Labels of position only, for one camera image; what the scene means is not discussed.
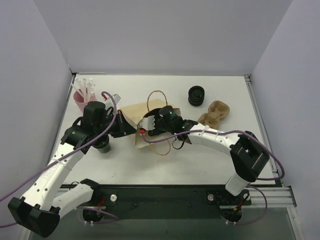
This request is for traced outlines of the brown paper takeout bag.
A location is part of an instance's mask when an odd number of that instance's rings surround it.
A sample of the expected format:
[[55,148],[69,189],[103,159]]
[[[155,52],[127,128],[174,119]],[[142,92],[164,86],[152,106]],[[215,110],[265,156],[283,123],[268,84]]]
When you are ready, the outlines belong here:
[[133,146],[136,149],[148,147],[158,156],[167,156],[171,152],[171,143],[168,141],[168,149],[166,152],[158,152],[153,143],[143,140],[143,134],[147,139],[154,139],[155,136],[149,136],[148,131],[139,128],[139,122],[142,118],[151,115],[159,115],[159,110],[169,105],[166,94],[161,90],[152,91],[145,102],[135,103],[120,108],[127,122],[136,129],[136,133],[131,137]]

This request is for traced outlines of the stack of black lids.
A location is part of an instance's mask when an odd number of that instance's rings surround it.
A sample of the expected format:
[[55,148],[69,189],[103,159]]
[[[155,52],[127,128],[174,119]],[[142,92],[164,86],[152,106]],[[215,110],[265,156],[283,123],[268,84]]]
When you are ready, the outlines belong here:
[[203,104],[205,99],[205,90],[198,85],[192,86],[188,91],[188,102],[194,106],[199,107]]

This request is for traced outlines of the brown pulp cup carrier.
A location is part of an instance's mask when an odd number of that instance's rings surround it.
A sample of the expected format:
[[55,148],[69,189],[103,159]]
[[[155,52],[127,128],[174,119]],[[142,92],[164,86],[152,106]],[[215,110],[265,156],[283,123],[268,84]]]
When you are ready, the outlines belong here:
[[215,100],[209,105],[207,112],[199,117],[197,122],[218,130],[221,120],[223,120],[229,112],[230,107],[227,104],[220,100]]

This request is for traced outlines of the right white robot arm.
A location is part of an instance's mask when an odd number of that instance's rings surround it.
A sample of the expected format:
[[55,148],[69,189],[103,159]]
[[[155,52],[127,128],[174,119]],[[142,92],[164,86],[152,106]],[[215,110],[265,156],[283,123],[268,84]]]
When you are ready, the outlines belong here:
[[183,143],[201,145],[220,151],[231,157],[235,173],[222,190],[221,197],[233,204],[249,184],[258,180],[270,159],[270,155],[256,136],[249,131],[222,132],[177,115],[171,105],[151,111],[155,117],[152,131],[156,135],[170,133],[164,140],[174,138]]

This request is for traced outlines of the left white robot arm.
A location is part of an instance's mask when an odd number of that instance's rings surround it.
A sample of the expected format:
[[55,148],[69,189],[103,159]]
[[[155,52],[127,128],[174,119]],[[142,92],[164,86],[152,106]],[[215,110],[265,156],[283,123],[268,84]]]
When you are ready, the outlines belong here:
[[107,136],[121,138],[136,132],[121,110],[108,112],[102,102],[88,103],[83,115],[65,130],[53,158],[34,184],[21,197],[9,201],[8,209],[15,222],[46,238],[57,228],[60,219],[77,206],[100,203],[100,185],[90,179],[82,180],[60,197],[56,193],[90,147],[101,147]]

